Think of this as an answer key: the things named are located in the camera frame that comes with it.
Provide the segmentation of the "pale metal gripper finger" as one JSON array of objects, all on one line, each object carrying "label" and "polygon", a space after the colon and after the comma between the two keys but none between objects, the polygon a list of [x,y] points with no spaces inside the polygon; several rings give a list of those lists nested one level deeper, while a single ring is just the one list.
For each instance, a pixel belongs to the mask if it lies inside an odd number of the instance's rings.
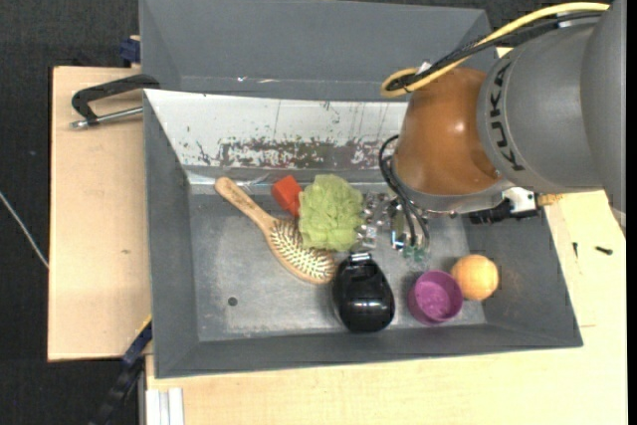
[{"label": "pale metal gripper finger", "polygon": [[363,220],[378,220],[383,215],[385,202],[385,193],[365,193],[363,195],[361,218]]},{"label": "pale metal gripper finger", "polygon": [[375,249],[381,229],[375,224],[365,224],[358,229],[358,246],[360,249]]}]

